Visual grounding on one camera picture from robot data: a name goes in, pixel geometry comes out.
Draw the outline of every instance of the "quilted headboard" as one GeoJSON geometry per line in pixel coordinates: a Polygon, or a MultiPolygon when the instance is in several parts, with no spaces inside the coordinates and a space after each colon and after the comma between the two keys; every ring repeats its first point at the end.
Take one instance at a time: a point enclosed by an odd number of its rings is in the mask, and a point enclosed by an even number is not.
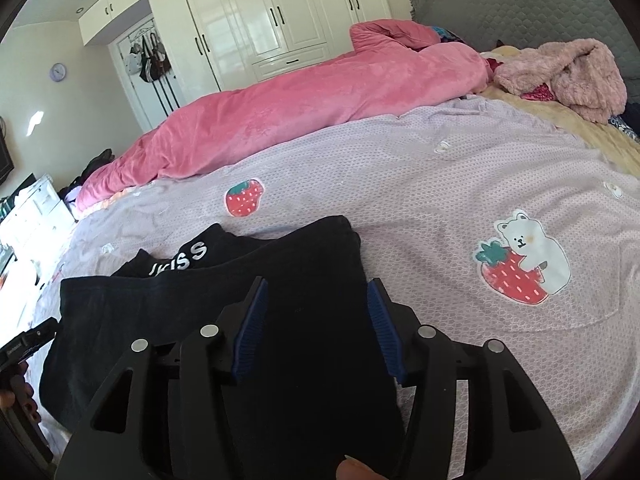
{"type": "Polygon", "coordinates": [[[640,102],[640,50],[609,0],[411,0],[412,17],[448,28],[479,52],[498,40],[518,48],[548,41],[595,38],[606,43],[640,102]]]}

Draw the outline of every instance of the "pink blanket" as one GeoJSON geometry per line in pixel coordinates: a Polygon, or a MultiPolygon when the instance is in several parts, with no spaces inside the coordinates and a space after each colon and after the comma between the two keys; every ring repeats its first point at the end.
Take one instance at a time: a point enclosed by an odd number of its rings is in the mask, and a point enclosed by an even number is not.
{"type": "Polygon", "coordinates": [[[78,209],[159,177],[209,173],[327,126],[482,91],[489,79],[487,62],[471,47],[440,43],[418,23],[377,20],[353,25],[350,34],[354,52],[175,111],[89,177],[78,209]]]}

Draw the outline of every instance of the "bed sheet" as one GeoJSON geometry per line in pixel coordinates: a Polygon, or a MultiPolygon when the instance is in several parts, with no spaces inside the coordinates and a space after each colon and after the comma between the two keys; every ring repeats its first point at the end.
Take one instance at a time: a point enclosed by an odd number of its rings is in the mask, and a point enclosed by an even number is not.
{"type": "MultiPolygon", "coordinates": [[[[520,51],[514,46],[498,47],[492,52],[499,56],[516,56],[520,51]]],[[[513,107],[551,121],[559,128],[578,135],[588,145],[598,148],[623,171],[640,176],[640,144],[629,139],[617,128],[608,124],[594,124],[559,102],[538,102],[521,99],[505,92],[498,83],[491,83],[480,92],[482,97],[500,99],[513,107]]]]}
{"type": "MultiPolygon", "coordinates": [[[[129,193],[79,223],[34,322],[59,315],[62,277],[111,274],[139,248],[168,257],[214,222],[274,238],[342,214],[362,238],[367,276],[380,277],[394,301],[452,339],[508,345],[585,477],[640,399],[639,213],[638,180],[600,152],[499,100],[469,96],[332,126],[206,176],[129,193]],[[226,193],[248,180],[264,193],[254,213],[235,218],[226,193]],[[571,265],[565,289],[535,306],[487,286],[474,257],[496,234],[494,221],[517,209],[542,222],[571,265]]],[[[43,360],[41,352],[31,364],[35,382],[43,360]]],[[[411,390],[400,390],[405,418],[411,402],[411,390]]],[[[452,478],[463,468],[463,419],[452,478]]]]}

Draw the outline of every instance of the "red strawberry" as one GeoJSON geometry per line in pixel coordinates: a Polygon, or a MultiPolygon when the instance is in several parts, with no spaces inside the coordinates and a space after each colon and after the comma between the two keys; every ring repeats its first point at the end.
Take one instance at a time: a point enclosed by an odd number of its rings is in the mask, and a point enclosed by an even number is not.
{"type": "Polygon", "coordinates": [[[249,216],[260,207],[264,187],[257,180],[246,180],[226,192],[226,210],[231,216],[249,216]]]}
{"type": "Polygon", "coordinates": [[[481,263],[480,272],[493,290],[520,303],[535,305],[548,298],[540,283],[543,280],[539,268],[524,272],[518,264],[524,258],[511,248],[502,247],[493,241],[490,245],[480,244],[476,260],[481,263]]]}

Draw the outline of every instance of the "clock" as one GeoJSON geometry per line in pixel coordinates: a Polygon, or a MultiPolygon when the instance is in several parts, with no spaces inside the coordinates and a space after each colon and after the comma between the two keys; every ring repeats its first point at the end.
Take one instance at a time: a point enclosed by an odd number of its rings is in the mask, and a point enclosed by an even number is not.
{"type": "Polygon", "coordinates": [[[59,83],[66,77],[66,66],[62,63],[56,63],[51,67],[51,70],[49,70],[49,77],[52,81],[59,83]]]}

